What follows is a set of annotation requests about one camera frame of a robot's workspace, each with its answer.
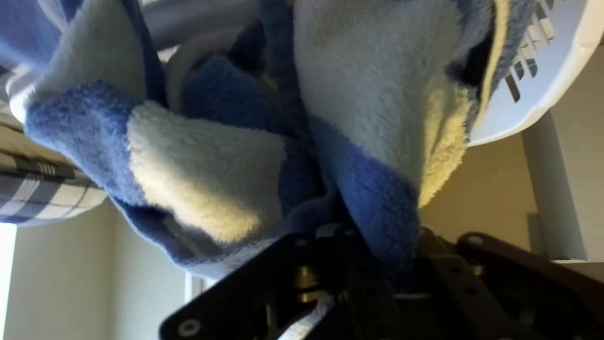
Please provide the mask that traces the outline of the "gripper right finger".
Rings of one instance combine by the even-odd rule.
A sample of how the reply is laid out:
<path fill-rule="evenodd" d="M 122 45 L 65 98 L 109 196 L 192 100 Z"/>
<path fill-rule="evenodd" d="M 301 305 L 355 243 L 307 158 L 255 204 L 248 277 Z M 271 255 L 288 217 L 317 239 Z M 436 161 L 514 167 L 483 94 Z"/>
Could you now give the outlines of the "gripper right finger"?
<path fill-rule="evenodd" d="M 604 340 L 604 283 L 471 232 L 421 230 L 413 340 Z"/>

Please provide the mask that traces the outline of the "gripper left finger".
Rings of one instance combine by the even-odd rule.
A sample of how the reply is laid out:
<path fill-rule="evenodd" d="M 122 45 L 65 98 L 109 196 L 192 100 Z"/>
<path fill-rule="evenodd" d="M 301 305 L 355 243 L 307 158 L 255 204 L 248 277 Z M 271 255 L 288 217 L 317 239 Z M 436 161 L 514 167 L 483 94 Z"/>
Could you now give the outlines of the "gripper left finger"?
<path fill-rule="evenodd" d="M 378 340 L 360 233 L 289 235 L 167 317 L 159 340 Z"/>

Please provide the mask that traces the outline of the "blue plaid bed sheet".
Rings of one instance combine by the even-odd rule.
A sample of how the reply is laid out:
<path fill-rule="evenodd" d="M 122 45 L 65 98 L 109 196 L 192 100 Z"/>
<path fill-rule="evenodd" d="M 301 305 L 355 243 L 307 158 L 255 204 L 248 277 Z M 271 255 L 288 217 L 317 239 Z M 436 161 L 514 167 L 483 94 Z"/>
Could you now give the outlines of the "blue plaid bed sheet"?
<path fill-rule="evenodd" d="M 107 194 L 59 153 L 24 134 L 8 103 L 14 73 L 0 65 L 0 224 L 36 226 L 74 218 Z"/>

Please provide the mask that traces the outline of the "white plastic laundry basket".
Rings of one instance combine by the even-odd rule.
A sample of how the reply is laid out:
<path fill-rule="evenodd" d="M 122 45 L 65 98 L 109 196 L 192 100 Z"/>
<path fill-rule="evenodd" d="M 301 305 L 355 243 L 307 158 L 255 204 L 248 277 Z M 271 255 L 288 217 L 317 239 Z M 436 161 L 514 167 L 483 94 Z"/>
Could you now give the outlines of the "white plastic laundry basket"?
<path fill-rule="evenodd" d="M 470 135 L 470 146 L 520 133 L 554 106 L 604 34 L 604 0 L 533 0 L 513 64 Z"/>

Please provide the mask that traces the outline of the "white and blue towel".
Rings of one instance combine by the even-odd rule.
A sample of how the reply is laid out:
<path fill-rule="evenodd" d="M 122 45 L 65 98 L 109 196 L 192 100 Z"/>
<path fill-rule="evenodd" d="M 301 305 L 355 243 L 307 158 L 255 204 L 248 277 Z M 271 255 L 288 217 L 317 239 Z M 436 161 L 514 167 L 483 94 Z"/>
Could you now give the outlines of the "white and blue towel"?
<path fill-rule="evenodd" d="M 140 0 L 0 0 L 19 120 L 184 270 L 360 233 L 378 340 L 409 340 L 419 209 L 459 166 L 533 0 L 251 0 L 167 62 Z"/>

